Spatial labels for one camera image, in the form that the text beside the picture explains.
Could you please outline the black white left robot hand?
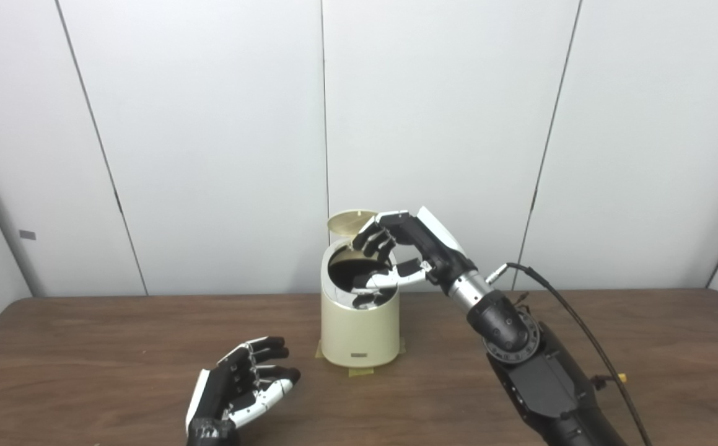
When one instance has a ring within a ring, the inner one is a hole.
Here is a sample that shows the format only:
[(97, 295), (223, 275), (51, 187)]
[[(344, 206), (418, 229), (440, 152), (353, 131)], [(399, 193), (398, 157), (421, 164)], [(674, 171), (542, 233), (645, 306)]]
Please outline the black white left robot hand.
[(240, 429), (282, 401), (301, 378), (295, 367), (268, 364), (289, 352), (283, 337), (260, 337), (200, 370), (185, 417), (186, 443), (239, 445)]

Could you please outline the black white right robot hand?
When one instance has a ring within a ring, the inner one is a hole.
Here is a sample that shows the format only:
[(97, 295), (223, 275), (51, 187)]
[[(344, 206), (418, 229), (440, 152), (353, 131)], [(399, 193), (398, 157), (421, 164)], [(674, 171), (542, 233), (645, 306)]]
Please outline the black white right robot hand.
[(361, 251), (364, 256), (375, 256), (381, 262), (389, 260), (391, 251), (399, 245), (412, 246), (421, 257), (356, 276), (351, 292), (374, 294), (427, 281), (440, 287), (464, 312), (469, 310), (476, 293), (469, 291), (464, 295), (460, 288), (477, 268), (426, 207), (421, 207), (416, 214), (408, 211), (376, 214), (351, 241), (353, 250)]

